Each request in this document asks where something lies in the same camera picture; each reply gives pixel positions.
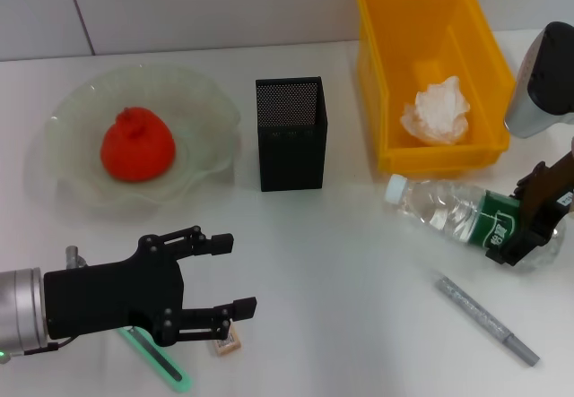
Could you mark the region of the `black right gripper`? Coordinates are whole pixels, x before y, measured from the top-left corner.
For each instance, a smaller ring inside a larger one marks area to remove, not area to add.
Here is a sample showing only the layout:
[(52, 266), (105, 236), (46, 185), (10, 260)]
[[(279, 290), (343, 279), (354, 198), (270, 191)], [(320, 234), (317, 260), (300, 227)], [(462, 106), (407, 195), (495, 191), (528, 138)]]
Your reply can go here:
[(517, 181), (512, 198), (521, 201), (521, 220), (497, 211), (486, 235), (486, 257), (509, 266), (543, 266), (561, 251), (561, 220), (573, 200), (573, 152), (553, 165), (544, 161)]

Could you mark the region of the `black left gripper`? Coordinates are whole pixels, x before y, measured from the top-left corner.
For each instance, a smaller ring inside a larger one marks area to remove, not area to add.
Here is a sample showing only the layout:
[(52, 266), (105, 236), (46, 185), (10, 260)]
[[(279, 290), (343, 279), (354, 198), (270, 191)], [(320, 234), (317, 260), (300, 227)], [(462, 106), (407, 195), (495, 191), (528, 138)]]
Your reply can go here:
[(64, 339), (133, 325), (160, 346), (180, 341), (224, 341), (233, 322), (251, 319), (257, 299), (184, 309), (178, 260), (230, 254), (231, 233), (208, 237), (195, 225), (140, 238), (129, 258), (44, 275), (48, 335)]

